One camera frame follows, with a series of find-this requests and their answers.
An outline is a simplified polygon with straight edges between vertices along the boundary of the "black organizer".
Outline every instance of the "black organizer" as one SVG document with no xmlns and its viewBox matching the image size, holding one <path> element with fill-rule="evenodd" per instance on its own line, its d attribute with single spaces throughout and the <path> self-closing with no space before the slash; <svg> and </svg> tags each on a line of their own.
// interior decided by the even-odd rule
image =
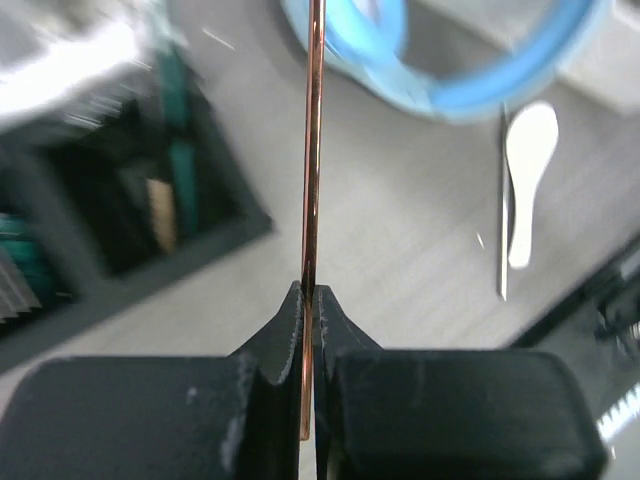
<svg viewBox="0 0 640 480">
<path fill-rule="evenodd" d="M 594 419 L 640 381 L 640 236 L 514 340 L 560 357 Z"/>
<path fill-rule="evenodd" d="M 136 185 L 158 172 L 167 132 L 141 125 L 135 101 L 82 135 L 61 134 L 59 123 L 41 118 L 0 137 L 20 214 L 73 292 L 55 309 L 0 325 L 0 372 L 270 231 L 199 89 L 191 88 L 189 104 L 199 225 L 169 254 L 154 238 Z M 105 135 L 122 141 L 105 148 Z"/>
</svg>

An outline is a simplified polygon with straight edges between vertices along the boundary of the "white spoon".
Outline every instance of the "white spoon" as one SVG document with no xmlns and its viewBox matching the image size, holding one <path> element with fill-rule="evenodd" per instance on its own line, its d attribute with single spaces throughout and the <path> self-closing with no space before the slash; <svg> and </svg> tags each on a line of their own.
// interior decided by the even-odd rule
<svg viewBox="0 0 640 480">
<path fill-rule="evenodd" d="M 515 225 L 509 249 L 513 269 L 529 265 L 536 190 L 557 145 L 558 119 L 546 102 L 527 105 L 509 125 L 506 153 L 515 196 Z"/>
</svg>

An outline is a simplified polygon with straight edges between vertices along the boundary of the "white object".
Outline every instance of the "white object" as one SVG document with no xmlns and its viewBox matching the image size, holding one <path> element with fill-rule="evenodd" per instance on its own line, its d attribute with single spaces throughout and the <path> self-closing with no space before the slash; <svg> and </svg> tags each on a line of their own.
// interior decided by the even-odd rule
<svg viewBox="0 0 640 480">
<path fill-rule="evenodd" d="M 515 196 L 515 225 L 509 249 L 509 265 L 513 269 L 529 265 L 536 191 L 557 145 L 558 119 L 546 102 L 527 105 L 509 125 L 506 153 Z"/>
<path fill-rule="evenodd" d="M 154 5 L 151 0 L 0 1 L 5 25 L 0 31 L 9 26 L 20 35 L 0 38 L 0 132 L 52 112 L 69 123 L 95 125 L 93 118 L 84 121 L 84 112 L 93 110 L 87 108 L 88 93 L 119 85 L 121 97 L 137 94 L 137 83 L 135 89 L 131 84 L 147 75 L 156 45 L 147 20 Z M 10 62 L 3 63 L 3 57 Z M 67 118 L 71 110 L 83 113 Z"/>
<path fill-rule="evenodd" d="M 616 435 L 640 416 L 640 383 L 629 390 L 624 397 L 605 413 L 597 426 L 605 442 L 611 442 Z"/>
</svg>

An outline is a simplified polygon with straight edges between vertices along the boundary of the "gray floor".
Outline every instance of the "gray floor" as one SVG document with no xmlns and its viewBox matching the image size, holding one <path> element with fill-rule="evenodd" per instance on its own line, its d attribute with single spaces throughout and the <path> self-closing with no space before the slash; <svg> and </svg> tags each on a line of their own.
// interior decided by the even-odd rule
<svg viewBox="0 0 640 480">
<path fill-rule="evenodd" d="M 0 406 L 31 365 L 52 355 L 226 354 L 299 275 L 304 55 L 277 0 L 180 5 L 207 94 L 277 231 L 5 374 Z M 411 27 L 409 59 L 432 71 L 494 55 L 422 7 Z M 557 109 L 561 139 L 540 186 L 532 263 L 511 273 L 502 303 L 494 122 L 411 118 L 327 75 L 318 280 L 382 345 L 499 346 L 640 230 L 639 119 L 561 85 L 543 96 Z M 312 478 L 312 458 L 307 444 L 302 478 Z"/>
</svg>

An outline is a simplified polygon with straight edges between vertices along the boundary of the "metal rod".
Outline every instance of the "metal rod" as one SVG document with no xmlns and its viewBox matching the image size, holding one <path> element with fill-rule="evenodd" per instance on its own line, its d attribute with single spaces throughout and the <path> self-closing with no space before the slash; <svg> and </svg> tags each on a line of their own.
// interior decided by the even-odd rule
<svg viewBox="0 0 640 480">
<path fill-rule="evenodd" d="M 508 248 L 509 248 L 509 207 L 511 203 L 511 181 L 509 179 L 509 165 L 507 161 L 507 133 L 509 131 L 509 113 L 506 105 L 502 106 L 500 124 L 500 175 L 501 193 L 502 193 L 502 215 L 500 228 L 500 275 L 498 278 L 498 289 L 500 296 L 507 301 L 507 274 L 509 270 L 508 264 Z"/>
<path fill-rule="evenodd" d="M 313 291 L 316 286 L 318 250 L 318 197 L 320 186 L 320 138 L 322 129 L 322 81 L 326 0 L 309 0 L 309 63 L 307 66 L 307 119 L 304 157 L 304 210 L 302 227 L 302 394 L 300 440 L 311 432 L 313 386 Z"/>
</svg>

